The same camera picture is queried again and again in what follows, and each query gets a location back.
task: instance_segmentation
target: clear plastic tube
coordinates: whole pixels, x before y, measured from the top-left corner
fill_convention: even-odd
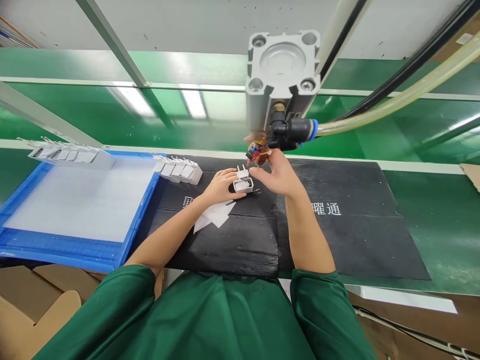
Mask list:
[[[417,100],[480,56],[480,31],[436,69],[379,107],[335,122],[318,124],[317,136],[343,133],[373,123]]]

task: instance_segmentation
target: chinese character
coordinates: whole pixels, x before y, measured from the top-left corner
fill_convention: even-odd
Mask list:
[[[193,197],[190,196],[185,196],[185,200],[183,200],[183,207],[186,207],[188,204],[190,204],[194,200]]]
[[[342,215],[336,202],[327,202],[326,207],[328,209],[328,215]]]
[[[324,203],[323,202],[312,202],[311,207],[314,213],[318,215],[325,215]]]

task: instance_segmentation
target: green sleeve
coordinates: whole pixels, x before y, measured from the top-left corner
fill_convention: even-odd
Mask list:
[[[65,326],[34,357],[94,359],[155,301],[155,275],[147,266],[108,274]]]
[[[291,302],[317,359],[377,359],[337,272],[293,270]]]

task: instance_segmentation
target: green surface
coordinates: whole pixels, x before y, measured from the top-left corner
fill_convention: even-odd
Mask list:
[[[244,152],[245,94],[200,91],[206,118],[192,118],[179,90],[10,83],[54,114],[106,145]],[[129,102],[140,98],[150,115]],[[319,95],[308,116],[326,122],[362,98]],[[324,136],[293,154],[334,158],[480,164],[480,102],[420,99],[370,125]],[[45,131],[5,110],[1,138],[39,139]]]
[[[38,164],[0,148],[0,204]],[[480,296],[480,194],[466,176],[384,171],[431,281],[341,276],[358,284]]]
[[[169,84],[244,86],[247,55],[129,51],[147,81]],[[131,81],[108,50],[0,48],[0,77]],[[375,90],[405,60],[338,59],[324,89]],[[428,62],[397,90],[406,89],[438,63]],[[468,65],[434,93],[480,95],[480,63]]]
[[[0,206],[39,164],[27,157],[30,150],[0,148]]]

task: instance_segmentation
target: black cable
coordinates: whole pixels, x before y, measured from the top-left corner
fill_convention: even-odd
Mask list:
[[[433,57],[479,10],[480,0],[465,0],[400,70],[356,106],[329,123],[362,114],[385,99]]]
[[[325,64],[323,64],[323,67],[320,70],[320,79],[323,79],[324,76],[327,74],[329,71],[330,67],[332,66],[335,57],[338,55],[340,52],[340,48],[344,44],[345,40],[347,39],[347,36],[349,35],[350,30],[355,24],[355,21],[357,21],[357,18],[359,17],[360,12],[364,8],[365,3],[367,0],[358,0],[351,11],[350,15],[348,16],[348,19],[345,22],[345,25],[343,26],[343,29],[340,32],[340,35],[338,35],[338,38],[335,41],[335,44],[333,45],[330,54],[326,58]]]
[[[450,352],[450,351],[446,351],[445,349],[436,347],[436,346],[432,345],[431,343],[428,343],[428,342],[426,342],[426,341],[423,341],[422,339],[419,339],[419,338],[413,336],[411,333],[413,333],[413,334],[415,334],[415,335],[422,336],[422,337],[427,338],[427,339],[429,339],[429,340],[432,340],[432,341],[434,341],[434,342],[441,343],[441,344],[443,344],[444,346],[448,347],[448,343],[445,342],[445,341],[443,341],[443,340],[440,340],[440,339],[438,339],[438,338],[436,338],[436,337],[427,335],[427,334],[425,334],[425,333],[423,333],[423,332],[420,332],[420,331],[417,331],[417,330],[408,328],[408,327],[406,327],[406,326],[397,324],[397,323],[395,323],[395,322],[393,322],[393,321],[390,321],[390,320],[388,320],[388,319],[386,319],[386,318],[384,318],[384,317],[381,317],[381,316],[375,314],[374,312],[371,312],[370,310],[367,310],[367,309],[365,309],[365,308],[363,308],[363,307],[361,307],[361,306],[356,306],[356,305],[352,305],[352,306],[353,306],[353,308],[356,309],[356,310],[360,310],[360,311],[362,311],[362,312],[370,315],[371,317],[374,317],[374,318],[376,318],[376,319],[382,320],[383,322],[385,322],[385,323],[389,324],[390,326],[394,327],[395,329],[397,329],[397,330],[400,331],[401,333],[403,333],[403,334],[405,334],[405,335],[408,335],[408,336],[410,336],[411,338],[413,338],[413,339],[415,339],[415,340],[418,340],[418,341],[421,342],[421,343],[424,343],[424,344],[426,344],[426,345],[429,345],[429,346],[431,346],[432,348],[437,349],[437,350],[440,350],[440,351],[442,351],[442,352],[444,352],[444,353],[451,354],[451,355],[455,355],[455,356],[459,356],[458,354],[455,354],[455,353]],[[457,351],[460,352],[460,353],[462,352],[462,348],[461,348],[460,346],[450,344],[450,347],[451,347],[452,349],[457,350]],[[469,350],[467,350],[467,349],[464,349],[464,350],[465,350],[465,353],[467,354],[467,356],[470,355],[470,356],[472,356],[472,357],[480,358],[480,354],[477,354],[476,352],[473,352],[473,351],[469,351]]]

